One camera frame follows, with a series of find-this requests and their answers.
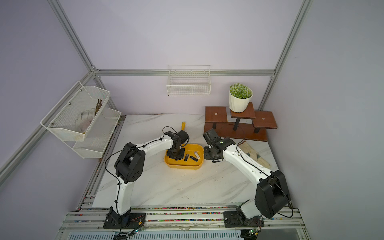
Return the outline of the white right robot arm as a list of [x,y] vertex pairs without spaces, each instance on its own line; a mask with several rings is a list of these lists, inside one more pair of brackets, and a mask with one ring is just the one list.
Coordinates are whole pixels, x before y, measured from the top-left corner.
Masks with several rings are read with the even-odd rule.
[[291,203],[286,177],[280,170],[272,171],[258,164],[241,150],[240,144],[231,138],[219,137],[214,129],[203,133],[203,137],[208,144],[204,148],[207,160],[213,163],[231,163],[255,186],[254,199],[240,206],[240,211],[246,218],[262,215],[271,219]]

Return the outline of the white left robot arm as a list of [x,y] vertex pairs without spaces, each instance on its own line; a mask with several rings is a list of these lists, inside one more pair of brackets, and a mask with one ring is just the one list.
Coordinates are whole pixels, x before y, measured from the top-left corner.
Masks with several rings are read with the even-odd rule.
[[183,130],[178,133],[168,131],[158,139],[147,143],[139,145],[127,143],[124,146],[115,162],[118,187],[113,210],[116,214],[122,216],[131,209],[134,182],[142,175],[145,160],[162,151],[166,151],[166,156],[171,159],[181,160],[184,158],[185,145],[189,139],[189,135]]

